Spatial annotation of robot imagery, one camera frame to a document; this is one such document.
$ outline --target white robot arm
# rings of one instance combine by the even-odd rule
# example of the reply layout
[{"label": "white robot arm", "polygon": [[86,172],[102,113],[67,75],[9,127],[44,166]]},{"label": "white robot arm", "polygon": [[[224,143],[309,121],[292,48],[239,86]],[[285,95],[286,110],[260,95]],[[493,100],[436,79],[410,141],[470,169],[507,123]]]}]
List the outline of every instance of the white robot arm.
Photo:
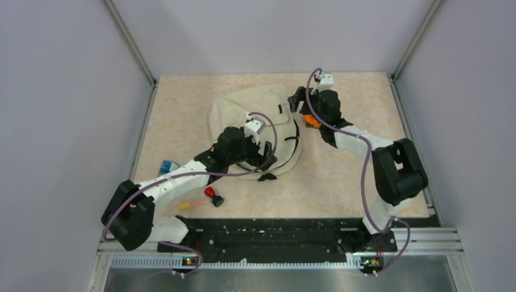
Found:
[{"label": "white robot arm", "polygon": [[[428,185],[416,148],[407,138],[391,141],[363,131],[343,119],[338,94],[331,90],[331,74],[316,74],[315,80],[316,86],[309,88],[313,110],[323,121],[341,130],[335,131],[320,123],[318,128],[322,139],[335,148],[351,151],[362,158],[368,154],[368,145],[364,140],[371,144],[368,162],[373,164],[380,197],[372,205],[370,214],[377,227],[388,230],[391,217],[398,216],[410,200]],[[303,115],[312,114],[306,102],[306,90],[300,86],[296,94],[288,98],[292,112],[298,110],[300,102],[304,102],[299,112]],[[377,234],[378,230],[367,217],[362,219],[362,223],[359,231],[367,236],[360,236],[365,239],[359,245],[366,245],[367,238]]]},{"label": "white robot arm", "polygon": [[156,241],[181,242],[188,228],[177,218],[167,220],[165,234],[152,232],[155,211],[190,190],[216,181],[233,164],[247,161],[260,165],[262,170],[269,168],[277,159],[274,153],[260,154],[259,136],[264,128],[262,120],[247,115],[243,127],[225,128],[210,149],[184,166],[139,184],[130,180],[122,182],[102,215],[102,223],[128,251],[150,237]]}]

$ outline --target beige speckled tabletop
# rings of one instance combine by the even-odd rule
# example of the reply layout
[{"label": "beige speckled tabletop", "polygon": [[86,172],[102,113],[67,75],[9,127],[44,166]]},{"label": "beige speckled tabletop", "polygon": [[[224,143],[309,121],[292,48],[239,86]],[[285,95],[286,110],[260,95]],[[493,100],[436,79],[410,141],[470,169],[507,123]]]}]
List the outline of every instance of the beige speckled tabletop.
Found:
[{"label": "beige speckled tabletop", "polygon": [[[198,75],[161,77],[145,134],[135,181],[154,178],[165,159],[185,164],[207,150],[212,140],[207,113],[212,101],[227,93],[272,83],[285,84],[292,94],[306,84],[304,74]],[[346,120],[377,136],[397,140],[405,136],[384,72],[333,73]],[[222,178],[212,186],[225,202],[187,211],[178,205],[204,197],[204,189],[190,191],[170,202],[159,214],[202,218],[321,218],[362,217],[360,173],[363,159],[327,145],[319,131],[302,131],[297,164],[275,181]],[[369,205],[378,197],[372,165],[366,177]],[[402,211],[403,217],[428,217],[422,193]]]}]

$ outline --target gray wall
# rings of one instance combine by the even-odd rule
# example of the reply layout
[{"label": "gray wall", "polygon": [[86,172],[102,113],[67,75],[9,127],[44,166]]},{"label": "gray wall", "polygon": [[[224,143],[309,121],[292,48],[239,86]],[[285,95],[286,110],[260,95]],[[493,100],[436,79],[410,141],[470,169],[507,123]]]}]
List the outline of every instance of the gray wall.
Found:
[{"label": "gray wall", "polygon": [[83,291],[150,88],[100,1],[0,1],[2,291]]},{"label": "gray wall", "polygon": [[156,76],[395,70],[432,0],[116,0]]},{"label": "gray wall", "polygon": [[441,218],[480,291],[514,291],[516,1],[448,1],[401,81]]}]

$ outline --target purple cable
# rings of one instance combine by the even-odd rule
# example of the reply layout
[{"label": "purple cable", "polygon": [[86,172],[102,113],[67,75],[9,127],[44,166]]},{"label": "purple cable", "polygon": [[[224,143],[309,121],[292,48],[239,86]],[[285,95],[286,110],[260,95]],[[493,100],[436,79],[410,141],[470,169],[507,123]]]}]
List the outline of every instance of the purple cable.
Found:
[{"label": "purple cable", "polygon": [[[266,116],[265,114],[262,114],[262,113],[258,113],[258,112],[252,112],[252,113],[249,113],[249,115],[253,115],[253,116],[260,116],[260,117],[263,117],[265,120],[267,120],[267,122],[269,122],[269,124],[271,125],[271,128],[273,129],[273,133],[274,133],[274,148],[272,150],[272,155],[274,154],[274,152],[276,152],[276,146],[277,146],[277,131],[276,131],[276,127],[274,126],[274,123],[273,121],[268,117]],[[269,158],[263,163],[264,165],[266,163],[268,163],[268,160],[272,157],[269,156]],[[243,173],[217,173],[217,172],[186,172],[186,173],[179,173],[177,175],[172,175],[168,178],[164,178],[164,179],[160,179],[159,181],[155,181],[141,189],[139,189],[138,191],[136,191],[134,194],[132,194],[131,196],[129,196],[129,198],[127,198],[127,200],[125,200],[121,205],[120,207],[117,209],[117,211],[115,211],[115,213],[113,214],[113,216],[111,216],[111,218],[109,219],[108,223],[106,224],[106,226],[104,227],[104,230],[102,231],[102,240],[105,241],[105,242],[112,242],[112,241],[115,241],[116,239],[115,238],[107,238],[107,235],[108,235],[108,231],[110,230],[111,228],[111,225],[113,225],[113,222],[114,220],[116,219],[116,217],[118,215],[120,215],[120,213],[122,212],[122,210],[127,207],[127,205],[129,205],[129,203],[131,201],[134,200],[134,198],[136,198],[139,194],[145,192],[146,190],[152,188],[152,187],[155,187],[159,184],[162,184],[170,179],[176,179],[176,178],[182,178],[184,176],[189,176],[189,175],[214,175],[214,176],[232,176],[232,177],[235,177],[235,176],[244,176],[244,175],[249,175],[251,173],[254,173],[256,172],[258,169],[260,169],[262,167],[262,165],[258,166],[257,168],[253,169],[253,170],[250,170],[248,172],[243,172]]]},{"label": "purple cable", "polygon": [[401,219],[401,218],[398,218],[397,221],[399,223],[402,223],[403,225],[405,225],[406,227],[406,241],[405,241],[405,244],[403,245],[403,247],[400,249],[400,252],[398,252],[398,254],[390,261],[387,263],[387,265],[383,266],[383,269],[381,269],[380,271],[376,272],[376,275],[379,275],[383,272],[385,272],[385,270],[387,268],[389,268],[390,266],[392,266],[392,263],[394,263],[397,259],[399,259],[402,254],[405,252],[406,250],[406,247],[408,246],[408,243],[410,242],[410,226],[408,225],[408,223]]},{"label": "purple cable", "polygon": [[329,123],[323,121],[323,119],[315,113],[315,110],[313,109],[312,103],[310,101],[310,82],[317,72],[319,72],[319,74],[320,74],[323,72],[323,70],[321,68],[315,69],[310,74],[310,77],[308,78],[308,81],[307,81],[307,87],[306,87],[305,93],[306,93],[306,100],[308,103],[308,107],[310,108],[312,115],[315,117],[315,119],[317,121],[319,121],[319,123],[325,125],[326,127],[332,129],[333,131],[337,131],[339,133],[343,133],[348,136],[357,137],[360,140],[364,141],[366,143],[366,145],[368,146],[368,151],[366,153],[366,159],[364,160],[364,166],[362,167],[362,175],[360,177],[360,192],[362,194],[362,205],[364,206],[364,211],[366,212],[366,217],[368,218],[369,222],[371,222],[372,227],[374,229],[376,229],[376,231],[378,231],[378,233],[385,234],[385,233],[389,232],[389,226],[391,225],[394,217],[389,218],[389,221],[387,222],[387,225],[385,226],[385,228],[383,230],[380,229],[376,225],[376,223],[374,223],[374,221],[372,220],[371,213],[369,212],[368,202],[366,199],[366,170],[368,169],[369,157],[371,157],[371,150],[372,150],[371,142],[369,140],[367,140],[366,138],[364,138],[363,136],[357,136],[356,134],[353,134],[351,132],[347,132],[347,131],[341,130],[339,128],[335,128],[334,126],[330,125]]},{"label": "purple cable", "polygon": [[[171,246],[173,248],[179,248],[179,249],[182,249],[184,251],[194,252],[197,255],[197,257],[199,258],[199,262],[197,263],[197,266],[195,266],[194,269],[192,269],[191,271],[186,273],[184,275],[184,277],[193,274],[201,266],[201,264],[203,263],[203,255],[200,252],[194,250],[193,248],[189,248],[188,246],[184,246],[184,245],[178,245],[178,244],[172,243],[172,242],[159,242],[159,243],[161,243],[162,245]],[[170,274],[170,271],[166,269],[166,270],[157,271],[155,273],[152,273],[152,274],[148,275],[147,277],[143,278],[142,280],[138,281],[138,283],[133,285],[133,287],[129,290],[129,292],[133,291],[136,288],[139,288],[144,282],[146,282],[150,278],[155,277],[155,276],[160,275],[160,274]]]}]

